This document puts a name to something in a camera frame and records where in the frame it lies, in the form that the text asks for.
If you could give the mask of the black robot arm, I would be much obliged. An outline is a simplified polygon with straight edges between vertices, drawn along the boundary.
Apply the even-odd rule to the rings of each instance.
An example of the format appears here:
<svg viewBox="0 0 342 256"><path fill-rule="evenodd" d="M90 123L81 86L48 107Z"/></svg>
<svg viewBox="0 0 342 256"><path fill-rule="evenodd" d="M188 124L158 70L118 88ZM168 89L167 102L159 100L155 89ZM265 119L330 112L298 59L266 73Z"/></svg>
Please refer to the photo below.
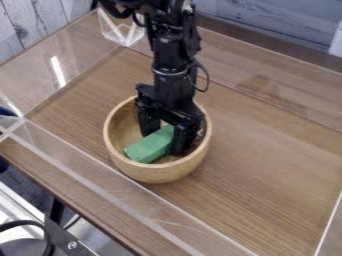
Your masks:
<svg viewBox="0 0 342 256"><path fill-rule="evenodd" d="M146 29L154 53L154 83L138 84L138 120L144 136L167 122L174 126L170 153L179 155L192 146L204 113L194 102L200 63L200 35L191 0L99 0L119 19L131 18Z"/></svg>

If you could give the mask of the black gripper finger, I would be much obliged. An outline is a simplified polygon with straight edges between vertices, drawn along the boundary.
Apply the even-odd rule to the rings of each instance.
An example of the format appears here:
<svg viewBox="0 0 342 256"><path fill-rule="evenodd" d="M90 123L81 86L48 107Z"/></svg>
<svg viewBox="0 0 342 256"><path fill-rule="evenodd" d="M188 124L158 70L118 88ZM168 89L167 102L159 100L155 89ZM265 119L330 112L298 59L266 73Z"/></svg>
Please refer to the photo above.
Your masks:
<svg viewBox="0 0 342 256"><path fill-rule="evenodd" d="M200 123L187 125L178 124L174 127L171 142L171 154L182 155L203 137L203 125Z"/></svg>
<svg viewBox="0 0 342 256"><path fill-rule="evenodd" d="M160 129L160 117L158 109L139 104L138 121L143 136L148 136L151 133L158 131Z"/></svg>

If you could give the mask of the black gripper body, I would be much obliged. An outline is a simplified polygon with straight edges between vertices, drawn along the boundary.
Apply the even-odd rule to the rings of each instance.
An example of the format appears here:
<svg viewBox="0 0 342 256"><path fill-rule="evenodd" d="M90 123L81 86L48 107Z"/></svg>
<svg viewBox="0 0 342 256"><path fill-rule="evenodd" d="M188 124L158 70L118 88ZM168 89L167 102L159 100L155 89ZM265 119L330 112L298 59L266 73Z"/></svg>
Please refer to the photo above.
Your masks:
<svg viewBox="0 0 342 256"><path fill-rule="evenodd" d="M204 114L194 102L195 93L204 92L196 86L196 68L180 71L152 69L154 84L136 85L136 104L156 108L160 121L171 125L198 124L203 122Z"/></svg>

